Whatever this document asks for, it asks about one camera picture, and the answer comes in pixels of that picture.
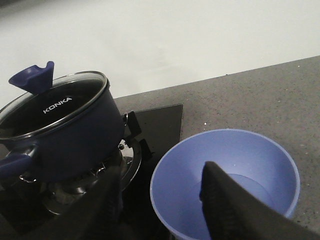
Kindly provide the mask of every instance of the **gas stove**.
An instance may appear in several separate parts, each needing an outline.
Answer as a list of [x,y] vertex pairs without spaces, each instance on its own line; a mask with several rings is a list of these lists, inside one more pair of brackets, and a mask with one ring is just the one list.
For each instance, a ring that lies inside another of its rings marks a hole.
[[[173,239],[152,208],[149,188],[157,163],[180,141],[182,112],[183,106],[179,104],[124,114],[126,128],[123,140],[108,158],[80,176],[55,183],[37,182],[31,176],[3,180],[0,189],[0,239],[32,239],[33,232],[41,232],[42,228],[55,232],[56,225],[51,222],[63,219],[65,212],[90,193],[100,179],[106,178],[108,169],[113,167],[119,171],[121,190],[117,224],[125,226],[122,232],[126,232],[127,239]],[[90,204],[97,203],[87,201],[87,205]],[[72,231],[72,226],[64,226],[65,231]],[[96,226],[96,231],[101,232],[98,223]],[[95,232],[95,225],[90,231]],[[108,231],[104,235],[103,239],[120,239],[108,237]],[[73,239],[89,238],[74,235]]]

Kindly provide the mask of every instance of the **brand logo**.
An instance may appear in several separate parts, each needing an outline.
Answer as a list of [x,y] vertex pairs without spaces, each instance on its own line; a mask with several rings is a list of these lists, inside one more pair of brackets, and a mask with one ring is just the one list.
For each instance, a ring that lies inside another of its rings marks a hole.
[[47,107],[45,110],[43,110],[43,113],[47,114],[48,112],[52,111],[53,109],[59,107],[62,104],[65,104],[65,103],[67,103],[68,101],[71,101],[71,100],[72,100],[72,98],[67,97],[67,98],[65,98],[65,99],[63,99],[61,101],[58,101],[57,103],[55,103],[55,104]]

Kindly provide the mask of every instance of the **lid handle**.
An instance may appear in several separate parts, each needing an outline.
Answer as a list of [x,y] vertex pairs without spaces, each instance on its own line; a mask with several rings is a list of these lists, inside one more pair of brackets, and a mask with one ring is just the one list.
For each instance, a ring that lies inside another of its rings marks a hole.
[[48,61],[46,67],[30,66],[9,79],[9,83],[33,95],[42,94],[52,88],[55,63]]

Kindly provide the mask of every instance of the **speckled countertop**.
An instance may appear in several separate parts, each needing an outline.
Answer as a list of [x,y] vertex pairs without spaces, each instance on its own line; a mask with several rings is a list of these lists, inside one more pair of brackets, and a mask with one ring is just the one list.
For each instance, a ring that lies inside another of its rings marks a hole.
[[300,174],[293,220],[320,234],[320,56],[121,97],[116,103],[121,112],[183,104],[181,139],[236,128],[275,140]]

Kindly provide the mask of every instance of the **pot lid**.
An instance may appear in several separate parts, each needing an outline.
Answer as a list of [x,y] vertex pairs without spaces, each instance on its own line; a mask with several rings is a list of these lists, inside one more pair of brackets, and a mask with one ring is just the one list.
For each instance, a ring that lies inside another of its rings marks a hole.
[[28,92],[0,110],[0,140],[24,139],[55,128],[89,107],[109,88],[106,76],[83,71],[53,80],[54,63],[36,65],[10,78]]

